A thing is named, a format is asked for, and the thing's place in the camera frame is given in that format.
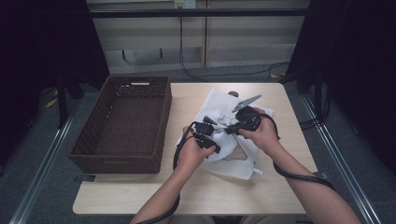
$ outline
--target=power cord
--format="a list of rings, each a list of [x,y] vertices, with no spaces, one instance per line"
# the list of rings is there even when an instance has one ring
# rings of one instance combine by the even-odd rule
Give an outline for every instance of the power cord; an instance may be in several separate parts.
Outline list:
[[[173,161],[173,170],[175,170],[176,167],[177,167],[178,155],[180,154],[181,149],[183,148],[183,146],[184,146],[184,144],[187,142],[187,140],[189,140],[190,138],[192,138],[192,136],[190,136],[190,137],[187,138],[187,134],[189,133],[189,131],[190,131],[191,128],[192,128],[192,125],[194,125],[194,124],[196,124],[196,122],[193,122],[192,124],[190,124],[190,126],[187,128],[187,131],[184,132],[183,135],[181,136],[180,143],[177,144],[177,148],[176,148],[175,156],[174,156],[174,161]],[[178,208],[179,202],[180,202],[180,194],[178,194],[177,199],[176,199],[174,205],[171,207],[171,209],[169,209],[169,211],[167,211],[167,212],[165,212],[164,214],[159,215],[159,216],[157,216],[157,217],[151,218],[151,219],[149,219],[149,220],[139,222],[138,224],[152,224],[152,223],[157,223],[157,222],[159,222],[159,221],[161,221],[161,220],[164,220],[164,219],[166,219],[166,218],[172,216],[172,215],[176,212],[176,210],[177,210],[177,208]]]
[[[183,18],[182,17],[179,18],[179,23],[180,23],[180,27],[179,27],[180,46],[179,46],[178,60],[179,60],[179,63],[180,63],[181,70],[189,77],[198,79],[198,80],[203,81],[203,82],[209,82],[208,80],[203,79],[203,77],[250,76],[250,75],[258,75],[260,73],[268,72],[268,76],[264,80],[264,82],[268,82],[269,78],[271,77],[271,70],[272,69],[275,69],[275,68],[277,68],[279,66],[282,66],[284,64],[288,64],[289,63],[289,62],[273,63],[273,64],[271,64],[269,66],[268,69],[264,69],[264,70],[257,71],[257,72],[251,72],[251,73],[231,73],[231,74],[212,74],[212,75],[204,75],[204,76],[194,76],[194,75],[192,75],[189,72],[189,70],[186,68],[186,66],[184,64],[184,56],[183,56]]]
[[[275,121],[273,120],[273,118],[271,118],[271,117],[268,116],[267,114],[259,114],[259,115],[260,115],[260,117],[263,117],[263,118],[266,118],[266,119],[269,119],[269,120],[272,121],[272,123],[274,124],[274,129],[275,129],[275,131],[276,131],[276,136],[277,136],[278,139],[280,139],[279,136],[278,136],[278,131],[277,131],[276,123],[275,123]],[[257,116],[257,114],[251,114],[251,115],[246,115],[246,116]],[[176,149],[175,156],[174,156],[174,160],[173,160],[173,169],[174,169],[174,170],[177,168],[178,155],[180,154],[181,149],[183,148],[183,146],[184,146],[184,144],[187,142],[187,140],[189,140],[190,138],[192,138],[192,136],[187,137],[187,134],[188,134],[189,131],[192,129],[192,125],[195,125],[195,124],[197,124],[197,123],[198,123],[198,122],[194,121],[194,122],[192,122],[192,123],[190,124],[190,126],[187,128],[186,132],[184,132],[183,135],[181,136],[181,140],[180,140],[179,144],[177,144],[177,149]],[[325,180],[325,179],[322,179],[322,178],[319,178],[319,177],[316,177],[316,176],[310,176],[310,175],[296,175],[296,174],[291,174],[291,173],[285,172],[285,171],[283,171],[282,169],[280,169],[275,163],[274,163],[274,168],[275,168],[275,170],[276,170],[277,173],[279,173],[280,175],[282,175],[282,176],[284,176],[284,177],[286,177],[286,178],[291,178],[291,179],[297,179],[297,180],[303,180],[303,181],[318,183],[318,184],[325,185],[325,186],[327,186],[327,187],[329,187],[329,188],[335,190],[334,187],[332,186],[332,183],[330,183],[329,181],[327,181],[327,180]],[[177,208],[178,208],[179,201],[180,201],[180,194],[177,196],[177,199],[176,199],[174,205],[171,207],[171,209],[170,209],[169,211],[167,211],[166,213],[164,213],[164,214],[162,214],[162,215],[159,215],[159,216],[157,216],[157,217],[151,218],[151,219],[149,219],[149,220],[139,222],[139,224],[152,224],[152,223],[159,222],[159,221],[161,221],[161,220],[164,220],[164,219],[166,219],[166,218],[172,216],[172,215],[176,212],[176,210],[177,210]]]
[[[330,106],[331,106],[331,93],[329,90],[327,90],[327,95],[326,95],[326,99],[325,99],[323,110],[322,110],[322,111],[324,111],[323,114],[318,118],[300,122],[301,129],[304,131],[304,130],[310,129],[310,128],[315,127],[318,124],[324,122],[327,119],[327,117],[329,117]]]

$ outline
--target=wicker basket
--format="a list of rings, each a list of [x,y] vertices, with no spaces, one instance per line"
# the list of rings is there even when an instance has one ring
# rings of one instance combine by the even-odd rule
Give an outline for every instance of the wicker basket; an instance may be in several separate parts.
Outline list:
[[[69,154],[84,174],[157,174],[172,103],[168,77],[108,77]]]

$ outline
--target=wooden table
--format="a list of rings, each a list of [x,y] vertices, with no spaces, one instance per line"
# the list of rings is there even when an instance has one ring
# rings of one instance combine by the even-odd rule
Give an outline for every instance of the wooden table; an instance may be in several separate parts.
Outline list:
[[[276,83],[174,83],[172,107],[165,134],[161,171],[156,175],[97,175],[82,182],[73,211],[85,215],[136,214],[172,173],[175,143],[191,123],[211,89],[237,91],[241,99],[261,94],[255,102],[275,110],[281,144],[310,171],[317,167],[282,85]],[[249,180],[213,175],[197,169],[181,191],[176,214],[258,215],[304,214],[284,177],[271,159],[259,152],[256,167],[264,175]]]

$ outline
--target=metal rail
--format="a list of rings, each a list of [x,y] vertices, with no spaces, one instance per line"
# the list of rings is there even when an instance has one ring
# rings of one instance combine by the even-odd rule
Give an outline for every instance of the metal rail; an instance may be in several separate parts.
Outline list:
[[[315,119],[316,114],[312,101],[308,97],[303,98],[303,101],[311,118]],[[361,210],[361,214],[363,215],[364,219],[368,224],[380,224],[381,221],[379,220],[378,215],[376,214],[372,206],[372,203],[368,199],[367,195],[364,193],[361,185],[356,180],[355,176],[352,174],[352,171],[349,169],[347,162],[345,161],[340,149],[332,139],[332,136],[330,135],[326,126],[323,123],[319,123],[317,125],[317,128],[324,144],[326,145],[326,148],[329,150],[332,159],[337,166],[338,171],[343,177],[346,186],[352,194],[352,197],[354,198],[357,206]]]
[[[266,17],[266,16],[326,16],[335,10],[308,8],[230,8],[230,9],[144,9],[144,10],[91,10],[46,12],[53,16],[89,18],[160,18],[160,17]]]
[[[40,194],[40,191],[44,186],[44,183],[50,172],[50,167],[53,164],[53,161],[55,160],[55,157],[58,154],[59,148],[61,147],[62,142],[69,131],[70,125],[72,123],[74,114],[78,109],[78,106],[79,106],[79,100],[74,104],[74,107],[72,108],[72,113],[69,119],[66,121],[65,125],[62,127],[62,129],[59,129],[58,132],[56,133],[49,147],[47,155],[44,157],[44,160],[42,161],[40,167],[38,168],[37,173],[35,174],[35,178],[30,184],[29,189],[23,195],[23,198],[20,204],[18,205],[16,211],[14,212],[14,215],[12,216],[11,220],[9,221],[9,224],[26,223],[27,218],[29,217],[35,205],[35,201],[38,198],[38,195]]]

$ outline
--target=crumpled white paper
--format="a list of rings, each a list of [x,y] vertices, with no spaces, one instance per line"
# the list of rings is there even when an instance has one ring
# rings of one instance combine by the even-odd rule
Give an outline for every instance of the crumpled white paper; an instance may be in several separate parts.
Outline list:
[[[236,112],[233,113],[232,110],[240,101],[242,100],[237,97],[212,89],[193,121],[202,122],[204,117],[208,116],[218,124],[215,128],[234,124],[238,120],[235,119]],[[271,117],[274,114],[273,109],[254,104],[250,106],[263,109]],[[253,174],[254,163],[259,151],[253,142],[243,136],[227,134],[217,130],[213,134],[213,140],[221,147],[221,151],[219,154],[213,153],[205,159],[200,167],[215,174],[249,180]],[[237,147],[243,150],[246,158],[244,160],[227,159]]]

